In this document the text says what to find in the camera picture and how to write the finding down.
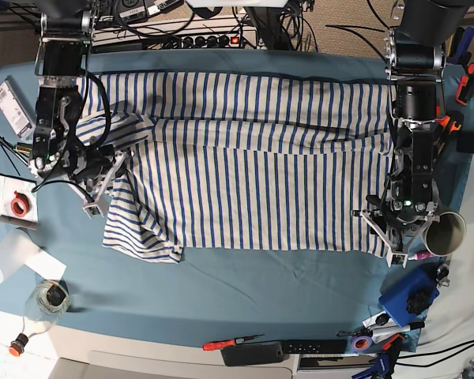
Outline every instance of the blue tablecloth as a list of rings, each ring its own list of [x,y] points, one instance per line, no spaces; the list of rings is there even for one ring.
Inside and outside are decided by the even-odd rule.
[[[166,69],[385,80],[380,61],[325,54],[148,51],[102,54],[90,62],[95,73]],[[449,109],[456,107],[453,94],[462,72],[446,70]],[[33,109],[33,64],[1,68],[0,84],[9,75]],[[464,112],[464,128],[474,129],[474,99]],[[15,141],[1,113],[0,133]],[[436,176],[444,203],[459,208],[470,156],[449,148]],[[14,174],[1,149],[0,172]],[[31,178],[25,167],[21,173]],[[377,313],[382,291],[415,267],[412,262],[406,270],[390,269],[384,260],[357,252],[219,249],[186,249],[180,265],[151,265],[101,247],[105,220],[88,219],[68,186],[40,190],[39,217],[32,240],[67,265],[73,305],[86,309],[66,314],[60,324],[137,340],[200,347],[252,334],[265,334],[262,340],[334,338]],[[0,223],[0,241],[9,229]],[[0,310],[22,314],[35,281],[22,268],[0,285]]]

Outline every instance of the white cup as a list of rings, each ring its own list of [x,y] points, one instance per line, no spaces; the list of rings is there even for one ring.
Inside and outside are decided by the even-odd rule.
[[[21,229],[14,229],[0,242],[0,284],[24,263],[42,251]]]
[[[467,224],[464,218],[454,211],[443,211],[439,217],[438,223],[432,223],[424,231],[423,243],[432,254],[445,257],[460,247],[465,239]]]

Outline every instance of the striped shirt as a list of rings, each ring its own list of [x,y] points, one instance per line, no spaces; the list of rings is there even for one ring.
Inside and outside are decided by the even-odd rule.
[[[387,88],[228,73],[101,75],[108,142],[129,148],[103,245],[151,262],[183,247],[359,250],[382,241],[352,209],[381,193],[390,164]],[[90,85],[77,135],[105,123]]]

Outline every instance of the red screwdriver handle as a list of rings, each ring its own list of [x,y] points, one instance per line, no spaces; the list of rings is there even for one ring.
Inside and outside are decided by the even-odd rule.
[[[202,346],[204,351],[214,351],[223,349],[225,347],[235,346],[235,340],[221,341],[221,342],[209,342]]]

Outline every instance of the screwdriver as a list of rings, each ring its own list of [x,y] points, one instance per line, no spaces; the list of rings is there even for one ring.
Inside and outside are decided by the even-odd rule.
[[[215,351],[223,349],[224,347],[239,345],[240,343],[245,343],[261,336],[263,336],[263,334],[257,334],[256,336],[239,337],[227,341],[208,342],[204,344],[204,346],[202,346],[202,349],[204,349],[204,351]]]

